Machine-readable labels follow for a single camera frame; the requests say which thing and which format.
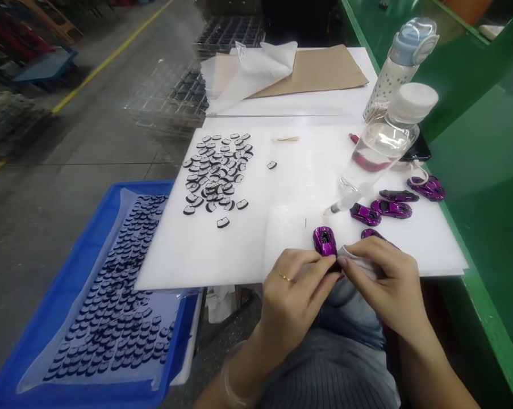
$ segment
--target hand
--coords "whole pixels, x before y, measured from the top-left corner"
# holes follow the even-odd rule
[[[279,365],[305,337],[324,300],[341,276],[326,271],[335,256],[321,257],[316,251],[284,250],[264,281],[262,316],[251,340],[262,358],[273,367]],[[304,264],[314,263],[297,281],[293,280]]]
[[[355,256],[381,265],[386,277],[372,281],[353,260],[338,257],[347,278],[381,320],[414,346],[420,341],[419,334],[432,329],[423,304],[415,259],[377,237],[363,239],[345,248]]]

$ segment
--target tissue paper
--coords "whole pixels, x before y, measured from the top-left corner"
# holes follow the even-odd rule
[[[236,56],[217,54],[201,63],[207,115],[218,114],[292,74],[298,43],[260,45],[247,48],[236,42]]]

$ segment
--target green table edge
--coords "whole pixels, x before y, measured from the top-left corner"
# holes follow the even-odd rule
[[[449,8],[441,4],[437,3],[445,12],[447,12],[452,18],[458,21],[463,27],[469,31],[471,34],[475,35],[485,44],[489,44],[484,37],[482,37],[473,27],[468,26],[464,21],[462,21],[455,13],[451,12]],[[347,14],[347,18],[349,19],[349,24],[353,28],[354,34],[357,37],[358,43],[360,46],[364,47],[368,52],[368,56],[370,61],[372,62],[372,66],[376,71],[376,74],[379,75],[381,71],[381,67],[377,63],[376,58],[372,52],[372,49],[369,46],[366,37],[362,33],[362,29],[354,15],[354,11],[351,8],[348,0],[341,0],[341,4],[343,5],[344,11]],[[513,396],[513,343],[506,331],[506,328],[499,316],[497,309],[493,301],[491,300],[491,296],[487,292],[485,285],[483,284],[482,278],[476,268],[474,261],[465,245],[464,240],[461,237],[461,234],[457,228],[457,225],[453,221],[453,218],[447,208],[447,205],[444,202],[440,203],[440,208],[444,213],[446,221],[448,222],[458,244],[461,248],[467,263],[469,264],[469,268],[465,272],[466,274],[462,277],[462,283],[466,288],[466,294],[468,295],[468,299],[460,300],[458,294],[455,294],[449,283],[442,284],[440,287],[442,289],[442,293],[444,299],[447,303],[448,309],[456,325],[457,330],[459,331],[462,328],[462,324],[460,322],[455,322],[454,316],[458,313],[456,311],[456,307],[465,308],[467,306],[470,307],[472,305],[473,311],[476,313],[479,322],[481,324],[481,328],[484,331],[485,336],[487,337],[487,341],[491,346],[491,349],[494,353],[495,358],[497,359],[497,364],[499,365],[500,370],[512,392]]]

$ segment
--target water bottle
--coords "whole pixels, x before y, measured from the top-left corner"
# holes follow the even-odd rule
[[[434,89],[417,82],[402,85],[384,114],[364,129],[347,168],[340,177],[346,196],[339,211],[349,210],[413,145],[421,122],[438,102]]]
[[[402,26],[394,36],[389,56],[364,108],[362,116],[366,122],[387,110],[391,98],[411,81],[419,65],[434,50],[438,38],[436,23],[431,19],[416,17]]]

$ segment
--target right hand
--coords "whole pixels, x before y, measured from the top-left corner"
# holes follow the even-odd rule
[[[386,277],[372,281],[350,258],[337,259],[347,278],[381,320],[415,346],[420,339],[419,334],[432,330],[423,304],[415,259],[373,236],[345,248],[355,256],[381,265]]]

